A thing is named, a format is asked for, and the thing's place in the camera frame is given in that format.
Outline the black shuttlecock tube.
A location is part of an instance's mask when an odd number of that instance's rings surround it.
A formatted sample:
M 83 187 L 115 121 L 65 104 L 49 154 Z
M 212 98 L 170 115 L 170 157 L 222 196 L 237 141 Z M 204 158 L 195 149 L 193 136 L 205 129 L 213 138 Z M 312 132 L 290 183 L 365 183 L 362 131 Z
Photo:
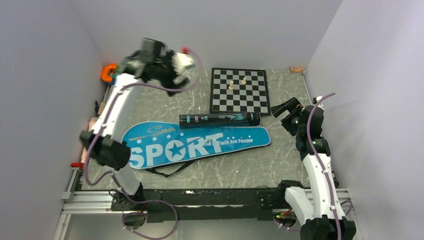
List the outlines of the black shuttlecock tube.
M 180 114 L 180 129 L 209 127 L 256 127 L 261 123 L 258 112 L 230 112 L 209 114 Z

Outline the blue racket bag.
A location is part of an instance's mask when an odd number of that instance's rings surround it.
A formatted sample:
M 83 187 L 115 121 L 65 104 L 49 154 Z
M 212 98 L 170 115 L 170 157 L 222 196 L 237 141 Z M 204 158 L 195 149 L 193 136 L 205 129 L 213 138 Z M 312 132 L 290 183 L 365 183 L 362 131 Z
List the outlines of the blue racket bag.
M 130 148 L 131 168 L 153 170 L 266 147 L 271 137 L 261 126 L 180 129 L 177 123 L 146 121 L 128 129 L 121 141 Z

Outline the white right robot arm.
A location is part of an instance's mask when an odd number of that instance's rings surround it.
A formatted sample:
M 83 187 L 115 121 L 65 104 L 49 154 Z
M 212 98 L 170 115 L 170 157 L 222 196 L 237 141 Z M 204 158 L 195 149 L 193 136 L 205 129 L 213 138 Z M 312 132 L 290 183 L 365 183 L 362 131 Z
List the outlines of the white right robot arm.
M 331 150 L 322 136 L 324 107 L 327 96 L 314 99 L 312 105 L 303 106 L 293 97 L 271 107 L 274 117 L 287 111 L 281 125 L 295 137 L 296 149 L 306 169 L 312 197 L 299 181 L 282 180 L 275 194 L 276 203 L 293 210 L 300 224 L 302 240 L 352 240 L 357 232 L 354 221 L 347 218 L 337 195 L 332 175 Z

